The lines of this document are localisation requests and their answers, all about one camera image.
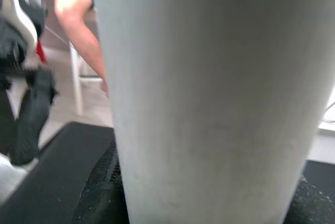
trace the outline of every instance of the white cylinder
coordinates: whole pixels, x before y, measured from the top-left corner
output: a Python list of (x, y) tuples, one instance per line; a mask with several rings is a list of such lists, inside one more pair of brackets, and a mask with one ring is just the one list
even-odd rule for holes
[(95, 0), (132, 224), (279, 224), (335, 71), (335, 0)]

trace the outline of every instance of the white pillar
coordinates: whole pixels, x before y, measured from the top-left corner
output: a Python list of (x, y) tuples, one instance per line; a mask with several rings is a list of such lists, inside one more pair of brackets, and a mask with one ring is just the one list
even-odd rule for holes
[(279, 224), (330, 94), (335, 0), (95, 0), (132, 224)]

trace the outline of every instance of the white chair leg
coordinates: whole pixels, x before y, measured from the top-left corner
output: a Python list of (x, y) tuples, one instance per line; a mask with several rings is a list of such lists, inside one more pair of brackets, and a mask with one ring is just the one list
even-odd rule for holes
[(76, 105), (76, 112), (79, 116), (83, 115), (83, 94), (81, 89), (81, 84), (79, 80), (79, 65), (78, 65), (78, 52), (70, 43), (70, 55), (71, 55), (71, 65), (72, 65), (72, 77), (74, 86), (74, 98)]

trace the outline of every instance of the gray cylindrical object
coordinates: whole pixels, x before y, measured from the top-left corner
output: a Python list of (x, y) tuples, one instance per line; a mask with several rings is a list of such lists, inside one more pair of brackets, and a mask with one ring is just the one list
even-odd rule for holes
[(132, 224), (279, 224), (332, 88), (334, 0), (95, 0)]

